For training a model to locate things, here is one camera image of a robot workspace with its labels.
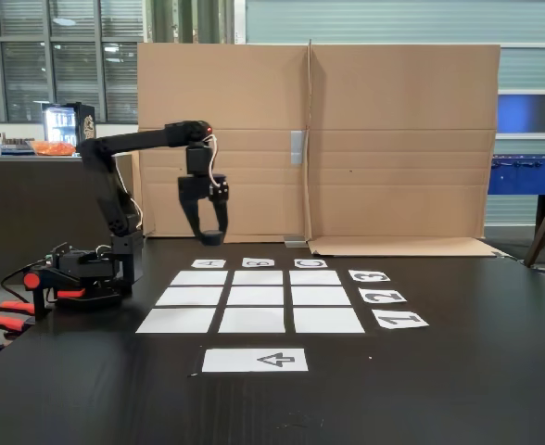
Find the cardboard box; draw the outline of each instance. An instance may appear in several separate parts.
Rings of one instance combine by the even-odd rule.
[[[213,126],[215,170],[231,187],[228,242],[304,235],[320,254],[492,255],[473,238],[483,234],[499,54],[494,45],[140,44],[139,127]],[[176,183],[184,151],[139,161],[150,235],[191,235]]]

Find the wall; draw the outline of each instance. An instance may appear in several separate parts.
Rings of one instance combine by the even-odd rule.
[[[134,133],[138,130],[136,124],[98,123],[96,127],[97,137],[111,136],[114,134]],[[0,123],[0,133],[5,132],[6,137],[27,138],[33,137],[44,140],[44,126],[41,123]]]

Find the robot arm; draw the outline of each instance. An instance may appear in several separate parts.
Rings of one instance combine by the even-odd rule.
[[[213,154],[212,149],[203,141],[211,134],[210,125],[204,121],[181,121],[166,125],[163,130],[88,139],[82,142],[78,146],[78,151],[110,232],[122,237],[133,234],[140,226],[140,216],[131,197],[122,186],[113,156],[158,146],[188,146],[186,169],[191,176],[178,180],[180,203],[195,236],[205,245],[220,245],[227,230],[226,201],[229,189],[224,176],[214,175],[214,183],[209,176]],[[204,197],[209,197],[213,202],[219,230],[203,234],[199,227],[197,201]]]
[[[88,311],[119,303],[130,296],[133,284],[143,274],[140,212],[137,213],[121,181],[113,158],[118,153],[159,146],[187,146],[188,176],[178,178],[180,204],[201,243],[222,244],[227,230],[229,188],[225,176],[212,174],[213,151],[205,143],[211,134],[210,125],[204,121],[182,121],[166,125],[163,130],[88,139],[78,145],[83,167],[112,233],[111,247],[99,252],[101,247],[78,250],[64,243],[54,248],[45,261],[23,268],[23,284],[33,293],[36,320],[48,313],[44,301],[47,289],[54,290],[56,306]],[[203,233],[198,200],[205,197],[213,203],[219,230]]]

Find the number card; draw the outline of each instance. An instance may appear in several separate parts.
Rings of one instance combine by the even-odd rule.
[[[273,267],[274,260],[266,260],[263,258],[244,258],[242,267]]]
[[[371,290],[359,288],[361,297],[366,303],[403,303],[404,297],[396,290]]]
[[[373,309],[375,319],[386,329],[406,329],[408,327],[429,326],[419,315],[406,311],[379,311]]]
[[[225,260],[195,260],[192,267],[196,269],[221,269],[225,265]]]
[[[295,267],[300,269],[320,269],[323,267],[328,267],[326,261],[324,260],[295,260]]]
[[[349,271],[349,273],[353,280],[362,281],[364,283],[372,283],[374,281],[390,281],[390,279],[383,272]]]

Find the blue foosball table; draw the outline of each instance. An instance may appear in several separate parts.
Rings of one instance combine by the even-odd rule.
[[[488,193],[537,195],[536,233],[545,216],[545,155],[493,156]]]

